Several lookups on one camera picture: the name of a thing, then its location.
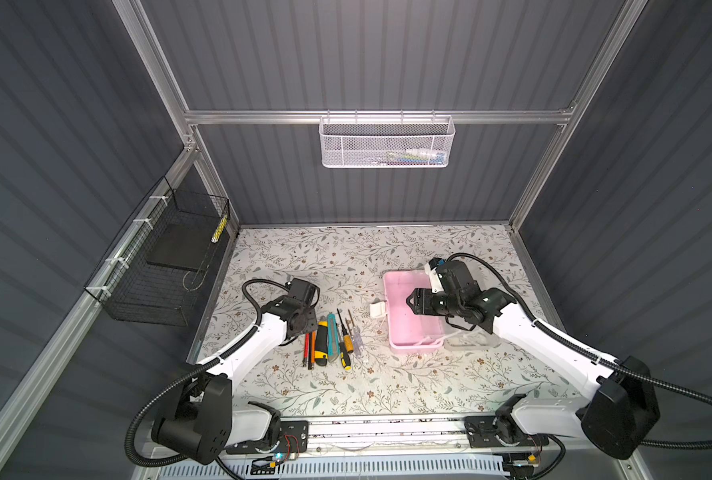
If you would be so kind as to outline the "pink tool box base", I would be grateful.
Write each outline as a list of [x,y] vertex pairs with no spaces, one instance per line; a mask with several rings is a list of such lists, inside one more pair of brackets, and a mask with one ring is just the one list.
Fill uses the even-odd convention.
[[428,354],[439,350],[445,340],[441,317],[414,315],[406,299],[415,288],[430,288],[422,270],[389,271],[383,275],[387,303],[389,347],[396,355]]

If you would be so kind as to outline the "yellow black utility knife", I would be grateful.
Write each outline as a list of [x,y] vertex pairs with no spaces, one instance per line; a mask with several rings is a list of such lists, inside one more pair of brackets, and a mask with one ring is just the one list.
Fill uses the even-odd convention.
[[329,324],[327,320],[320,320],[314,339],[314,363],[318,366],[326,366],[329,358]]

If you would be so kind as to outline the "red hex key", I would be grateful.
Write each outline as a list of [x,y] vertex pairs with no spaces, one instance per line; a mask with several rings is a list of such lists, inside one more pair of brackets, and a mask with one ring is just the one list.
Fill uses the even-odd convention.
[[309,366],[309,354],[310,354],[310,334],[305,334],[304,336],[304,350],[303,350],[303,366],[308,368]]

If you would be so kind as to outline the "clear tool box lid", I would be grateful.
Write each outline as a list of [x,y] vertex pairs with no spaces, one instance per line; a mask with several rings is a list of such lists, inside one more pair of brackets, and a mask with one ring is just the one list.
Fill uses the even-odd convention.
[[439,306],[453,336],[445,341],[452,350],[486,350],[501,344],[492,333],[498,290],[482,290],[467,265],[452,260],[440,273],[443,295]]

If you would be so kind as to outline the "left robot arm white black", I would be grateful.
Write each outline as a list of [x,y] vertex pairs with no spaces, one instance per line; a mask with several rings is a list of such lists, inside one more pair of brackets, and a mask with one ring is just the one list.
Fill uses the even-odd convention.
[[[281,413],[256,401],[236,407],[234,395],[244,378],[273,350],[316,329],[320,288],[293,278],[285,283],[250,279],[241,286],[254,321],[213,355],[180,373],[136,415],[125,437],[133,463],[161,467],[191,459],[208,465],[226,448],[250,444],[273,450],[282,436]],[[147,458],[134,446],[136,428],[157,407],[151,438],[174,452]]]

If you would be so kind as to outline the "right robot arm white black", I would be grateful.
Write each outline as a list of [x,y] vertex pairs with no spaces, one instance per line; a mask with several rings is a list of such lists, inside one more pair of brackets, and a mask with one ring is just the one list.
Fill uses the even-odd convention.
[[598,351],[535,317],[511,287],[483,290],[458,259],[433,258],[425,267],[428,288],[406,299],[416,315],[459,317],[556,371],[580,394],[574,400],[531,399],[515,394],[496,411],[490,431],[506,446],[529,436],[585,438],[603,453],[625,460],[642,445],[660,418],[649,367]]

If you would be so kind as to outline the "white latch of tool box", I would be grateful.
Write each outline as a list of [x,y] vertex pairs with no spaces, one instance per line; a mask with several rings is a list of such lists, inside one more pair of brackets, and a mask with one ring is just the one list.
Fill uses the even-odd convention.
[[372,319],[382,319],[387,316],[387,303],[378,301],[369,305],[370,317]]

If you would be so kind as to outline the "teal utility knife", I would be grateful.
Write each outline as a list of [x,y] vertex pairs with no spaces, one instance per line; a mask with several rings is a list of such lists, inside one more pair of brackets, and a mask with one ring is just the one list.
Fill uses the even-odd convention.
[[329,313],[327,316],[328,323],[328,354],[329,361],[335,361],[340,355],[337,317],[334,313]]

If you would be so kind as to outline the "yellow tube in black basket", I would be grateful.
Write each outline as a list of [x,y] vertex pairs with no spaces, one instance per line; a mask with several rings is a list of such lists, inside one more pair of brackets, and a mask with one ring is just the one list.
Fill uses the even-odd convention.
[[212,234],[212,237],[211,237],[211,242],[212,242],[212,243],[216,244],[216,243],[219,242],[220,237],[222,236],[222,233],[224,232],[227,223],[228,223],[228,216],[227,216],[227,215],[224,215],[224,216],[220,219],[220,221],[219,221],[219,223],[218,223],[216,229],[214,230],[214,232],[213,232],[213,234]]

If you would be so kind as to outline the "black pad in basket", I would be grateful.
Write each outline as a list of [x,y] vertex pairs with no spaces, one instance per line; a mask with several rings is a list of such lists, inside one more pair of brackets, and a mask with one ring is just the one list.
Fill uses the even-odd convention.
[[212,234],[209,226],[170,224],[147,254],[146,262],[158,267],[197,272],[209,263]]

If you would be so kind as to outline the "clear handled screwdriver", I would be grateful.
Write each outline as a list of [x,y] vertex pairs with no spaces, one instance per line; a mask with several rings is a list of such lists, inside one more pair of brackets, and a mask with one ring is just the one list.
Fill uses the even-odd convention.
[[359,329],[356,326],[355,319],[354,319],[354,316],[353,316],[353,313],[351,310],[348,310],[348,318],[349,318],[349,328],[350,328],[351,336],[353,338],[356,357],[359,360],[363,360],[364,359],[363,341],[361,339]]

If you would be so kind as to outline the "yellow handled screwdriver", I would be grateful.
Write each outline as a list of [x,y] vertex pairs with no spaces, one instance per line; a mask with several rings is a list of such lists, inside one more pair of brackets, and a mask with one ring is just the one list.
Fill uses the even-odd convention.
[[350,337],[347,325],[342,317],[341,311],[337,310],[338,322],[340,325],[341,335],[340,335],[340,358],[343,368],[346,371],[352,369],[351,353],[353,352],[352,339]]

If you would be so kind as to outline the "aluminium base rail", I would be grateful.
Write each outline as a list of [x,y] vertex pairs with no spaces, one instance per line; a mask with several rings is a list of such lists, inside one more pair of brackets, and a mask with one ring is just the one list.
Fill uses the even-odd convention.
[[336,454],[423,455],[427,452],[522,452],[556,445],[532,435],[504,444],[493,433],[472,433],[492,413],[374,416],[274,417],[263,409],[238,412],[232,420],[164,420],[154,441],[203,464],[220,453],[265,456],[292,451],[306,456]]

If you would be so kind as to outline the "horizontal aluminium frame bar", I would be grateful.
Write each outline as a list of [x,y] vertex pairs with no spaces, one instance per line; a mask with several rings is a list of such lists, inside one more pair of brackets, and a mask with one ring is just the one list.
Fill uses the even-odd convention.
[[441,123],[566,125],[571,110],[189,110],[190,125],[314,125],[325,123]]

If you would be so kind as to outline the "aluminium corner frame post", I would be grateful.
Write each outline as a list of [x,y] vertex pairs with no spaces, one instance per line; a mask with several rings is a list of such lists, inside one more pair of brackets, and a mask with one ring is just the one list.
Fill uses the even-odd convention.
[[186,119],[186,114],[189,112],[188,102],[145,11],[143,2],[113,0],[112,4],[145,66],[183,146],[189,147],[196,155],[195,168],[207,192],[229,200],[231,212],[229,222],[233,232],[237,234],[241,225],[239,216],[199,128]]

